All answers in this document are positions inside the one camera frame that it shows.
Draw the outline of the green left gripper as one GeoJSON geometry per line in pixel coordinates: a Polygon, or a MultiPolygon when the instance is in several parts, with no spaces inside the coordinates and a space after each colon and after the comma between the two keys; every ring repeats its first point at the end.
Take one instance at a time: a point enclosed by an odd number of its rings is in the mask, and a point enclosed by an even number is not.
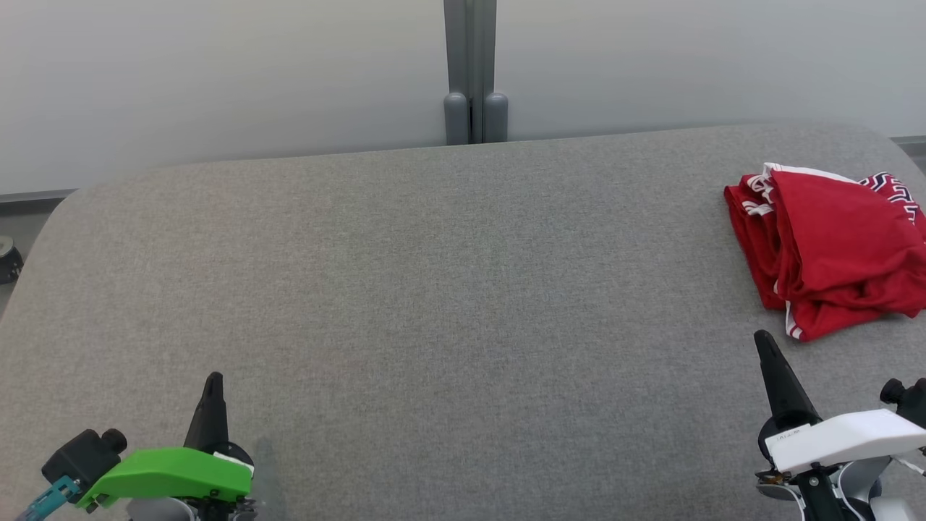
{"type": "Polygon", "coordinates": [[[119,500],[159,498],[235,504],[251,494],[252,473],[247,466],[209,454],[229,447],[221,373],[206,377],[183,446],[133,452],[99,478],[76,507],[109,508],[119,500]]]}

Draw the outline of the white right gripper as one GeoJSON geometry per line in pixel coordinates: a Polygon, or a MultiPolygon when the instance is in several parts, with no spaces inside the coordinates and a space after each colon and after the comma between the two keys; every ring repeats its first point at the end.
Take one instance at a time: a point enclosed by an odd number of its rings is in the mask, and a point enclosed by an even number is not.
{"type": "Polygon", "coordinates": [[[770,436],[760,438],[760,445],[779,473],[794,477],[815,465],[842,465],[924,447],[924,428],[887,409],[844,413],[823,421],[774,336],[755,331],[754,341],[770,406],[770,419],[760,430],[770,436]]]}

